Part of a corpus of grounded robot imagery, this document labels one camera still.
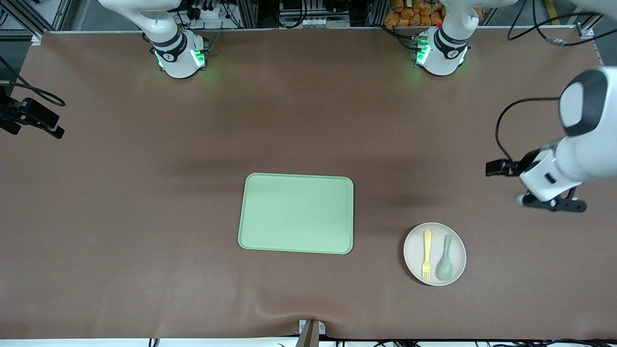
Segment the cable connector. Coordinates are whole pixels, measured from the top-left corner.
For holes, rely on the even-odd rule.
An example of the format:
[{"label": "cable connector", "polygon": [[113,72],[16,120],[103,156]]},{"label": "cable connector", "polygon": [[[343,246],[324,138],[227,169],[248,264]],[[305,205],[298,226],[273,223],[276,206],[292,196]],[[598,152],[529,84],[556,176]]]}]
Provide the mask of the cable connector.
[{"label": "cable connector", "polygon": [[554,38],[554,37],[547,37],[546,38],[546,42],[554,45],[554,46],[566,46],[568,44],[567,41],[562,40],[560,38]]}]

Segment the white plate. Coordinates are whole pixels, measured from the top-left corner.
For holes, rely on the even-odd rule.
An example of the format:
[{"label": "white plate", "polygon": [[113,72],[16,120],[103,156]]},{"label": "white plate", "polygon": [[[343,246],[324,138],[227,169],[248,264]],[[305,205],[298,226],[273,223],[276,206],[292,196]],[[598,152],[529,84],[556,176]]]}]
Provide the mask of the white plate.
[{"label": "white plate", "polygon": [[[433,232],[433,240],[431,242],[431,279],[425,280],[422,278],[422,263],[424,262],[424,231],[430,229]],[[444,254],[444,241],[446,235],[452,235],[450,243],[450,262],[452,263],[452,277],[448,281],[438,280],[435,273],[439,260]],[[412,274],[428,285],[442,286],[458,280],[463,274],[465,264],[467,263],[467,253],[465,245],[454,230],[439,223],[424,223],[413,228],[405,239],[403,247],[403,255],[405,263]]]}]

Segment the fork handle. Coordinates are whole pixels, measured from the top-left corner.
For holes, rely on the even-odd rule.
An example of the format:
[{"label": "fork handle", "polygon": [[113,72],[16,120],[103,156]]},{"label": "fork handle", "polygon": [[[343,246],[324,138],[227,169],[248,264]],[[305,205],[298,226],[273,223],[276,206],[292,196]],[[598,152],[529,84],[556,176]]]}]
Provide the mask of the fork handle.
[{"label": "fork handle", "polygon": [[431,229],[424,231],[424,261],[429,261],[431,258],[431,240],[433,238],[433,232]]}]

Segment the spoon handle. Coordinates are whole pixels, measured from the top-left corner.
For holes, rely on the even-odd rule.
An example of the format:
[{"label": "spoon handle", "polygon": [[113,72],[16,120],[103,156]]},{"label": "spoon handle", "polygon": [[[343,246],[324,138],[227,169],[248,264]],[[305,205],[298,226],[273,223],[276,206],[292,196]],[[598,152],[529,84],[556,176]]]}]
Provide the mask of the spoon handle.
[{"label": "spoon handle", "polygon": [[449,253],[450,253],[450,243],[452,242],[452,235],[446,235],[445,236],[445,243],[444,243],[444,256],[445,257],[449,257]]}]

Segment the brown tabletop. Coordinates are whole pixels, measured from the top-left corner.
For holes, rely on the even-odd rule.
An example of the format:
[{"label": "brown tabletop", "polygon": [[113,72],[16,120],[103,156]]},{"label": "brown tabletop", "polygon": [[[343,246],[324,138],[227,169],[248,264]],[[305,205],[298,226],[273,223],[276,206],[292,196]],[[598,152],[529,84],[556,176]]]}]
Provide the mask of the brown tabletop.
[{"label": "brown tabletop", "polygon": [[[316,318],[336,338],[617,338],[617,180],[552,214],[484,176],[507,104],[598,64],[589,44],[489,29],[434,77],[380,30],[273,30],[222,33],[206,72],[174,80],[139,35],[45,35],[22,73],[66,100],[66,134],[0,135],[0,337],[260,337]],[[517,106],[502,136],[515,157],[563,136],[557,105]],[[242,249],[252,172],[351,178],[351,253]],[[453,285],[403,262],[429,221],[466,245]]]}]

